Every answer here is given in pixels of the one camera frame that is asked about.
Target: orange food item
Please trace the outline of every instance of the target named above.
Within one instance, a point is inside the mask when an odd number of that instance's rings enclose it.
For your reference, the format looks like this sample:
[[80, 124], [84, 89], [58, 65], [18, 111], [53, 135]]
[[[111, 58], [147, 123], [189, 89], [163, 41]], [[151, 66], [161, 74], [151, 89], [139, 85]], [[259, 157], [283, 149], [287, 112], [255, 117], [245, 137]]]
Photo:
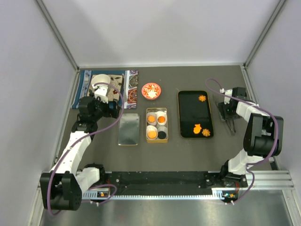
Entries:
[[203, 134], [205, 137], [209, 137], [209, 136], [210, 136], [210, 131], [209, 131], [208, 129], [203, 129], [202, 134]]
[[147, 118], [147, 120], [148, 120], [149, 122], [155, 122], [156, 118], [155, 118], [155, 116], [150, 115], [150, 116]]
[[164, 118], [163, 116], [160, 116], [160, 117], [158, 118], [158, 122], [159, 122], [159, 123], [164, 123], [164, 122], [165, 122], [165, 118]]
[[157, 137], [157, 133], [156, 131], [150, 131], [147, 136], [150, 138], [150, 139], [155, 139]]
[[199, 134], [201, 129], [202, 129], [201, 124], [195, 124], [194, 126], [195, 127], [193, 128], [193, 133], [194, 134]]
[[206, 96], [200, 95], [200, 96], [198, 97], [198, 100], [204, 102], [204, 101], [206, 101]]

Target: patterned placemat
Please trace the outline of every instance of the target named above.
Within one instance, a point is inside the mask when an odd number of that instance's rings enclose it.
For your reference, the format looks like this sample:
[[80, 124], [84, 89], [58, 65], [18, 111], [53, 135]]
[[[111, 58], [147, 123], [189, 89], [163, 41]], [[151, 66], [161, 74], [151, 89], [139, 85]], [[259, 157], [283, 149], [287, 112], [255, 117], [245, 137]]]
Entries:
[[[138, 71], [120, 70], [120, 71], [102, 71], [102, 70], [82, 70], [80, 71], [79, 85], [76, 91], [72, 109], [79, 107], [79, 99], [94, 93], [91, 80], [98, 74], [107, 74], [111, 78], [110, 84], [117, 87], [122, 93], [124, 99], [124, 108], [135, 109], [137, 107], [137, 88], [138, 88]], [[119, 100], [119, 94], [109, 87], [108, 100]]]

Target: red plate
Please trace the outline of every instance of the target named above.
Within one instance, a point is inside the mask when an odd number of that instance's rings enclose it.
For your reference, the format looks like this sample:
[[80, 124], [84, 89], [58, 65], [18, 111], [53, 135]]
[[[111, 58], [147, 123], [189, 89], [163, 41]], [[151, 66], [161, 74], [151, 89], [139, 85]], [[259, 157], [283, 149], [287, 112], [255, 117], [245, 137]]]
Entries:
[[147, 83], [142, 87], [142, 95], [148, 100], [155, 100], [161, 94], [161, 87], [156, 83]]

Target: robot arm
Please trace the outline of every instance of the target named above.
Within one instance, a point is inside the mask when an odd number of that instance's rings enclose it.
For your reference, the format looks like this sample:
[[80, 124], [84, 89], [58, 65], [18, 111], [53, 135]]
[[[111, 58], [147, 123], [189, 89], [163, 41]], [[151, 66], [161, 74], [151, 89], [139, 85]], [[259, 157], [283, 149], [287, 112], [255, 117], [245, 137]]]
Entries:
[[[234, 95], [239, 93], [241, 99], [246, 99], [246, 96], [242, 95], [245, 93], [245, 88], [234, 88]], [[225, 93], [229, 93], [232, 96], [232, 90], [226, 90]], [[257, 163], [262, 161], [271, 151], [275, 137], [274, 130], [275, 125], [270, 115], [262, 112], [253, 107], [253, 102], [249, 102], [251, 105], [243, 103], [241, 101], [229, 100], [225, 97], [223, 103], [223, 114], [227, 117], [226, 111], [231, 116], [228, 117], [238, 118], [242, 117], [248, 122], [243, 149], [238, 153], [237, 156], [227, 161], [221, 169], [221, 177], [223, 180], [228, 181], [240, 181], [241, 178], [246, 174], [246, 166], [249, 163]], [[272, 156], [279, 155], [282, 148], [282, 133], [283, 133], [283, 118], [275, 116], [279, 134], [277, 140], [277, 146]]]
[[104, 175], [102, 165], [87, 165], [82, 172], [77, 174], [82, 156], [94, 138], [94, 135], [87, 135], [97, 131], [97, 122], [102, 117], [117, 118], [119, 115], [120, 108], [117, 102], [109, 102], [105, 98], [107, 88], [106, 90], [104, 86], [97, 86], [95, 88], [95, 96], [83, 97], [79, 100], [78, 118], [72, 127], [69, 142], [62, 156], [67, 151], [68, 153], [64, 158], [61, 157], [59, 159], [59, 166], [55, 165], [50, 172], [44, 172], [40, 177], [41, 193], [45, 209], [47, 209], [47, 193], [50, 177], [56, 167], [50, 192], [50, 207], [53, 210], [77, 210], [81, 204], [82, 194], [94, 183], [103, 182], [104, 180], [102, 178], [102, 175]]

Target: gray table surface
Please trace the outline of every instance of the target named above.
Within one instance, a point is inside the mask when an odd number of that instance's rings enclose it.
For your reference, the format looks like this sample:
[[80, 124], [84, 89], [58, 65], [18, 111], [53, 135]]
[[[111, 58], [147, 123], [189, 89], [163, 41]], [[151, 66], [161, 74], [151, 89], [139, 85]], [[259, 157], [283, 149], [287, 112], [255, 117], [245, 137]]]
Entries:
[[[235, 121], [237, 133], [232, 136], [221, 122], [217, 107], [212, 100], [212, 92], [205, 87], [205, 80], [213, 77], [225, 89], [246, 87], [239, 66], [194, 66], [194, 67], [142, 67], [139, 69], [137, 109], [127, 109], [124, 113], [140, 115], [140, 137], [137, 146], [118, 146], [118, 126], [97, 134], [87, 148], [79, 168], [88, 163], [103, 164], [106, 171], [208, 171], [220, 170], [221, 166], [233, 158], [243, 147], [247, 123], [243, 119]], [[141, 94], [145, 83], [155, 82], [162, 88], [157, 100], [146, 100]], [[213, 82], [210, 85], [218, 89]], [[211, 139], [186, 139], [181, 137], [177, 94], [181, 90], [205, 90], [211, 99], [214, 137]], [[169, 140], [167, 144], [148, 144], [145, 139], [145, 111], [150, 107], [167, 108]], [[70, 110], [63, 136], [61, 151], [66, 147], [71, 127], [78, 111]], [[98, 127], [104, 128], [115, 119], [102, 118]], [[270, 170], [265, 163], [254, 170]]]

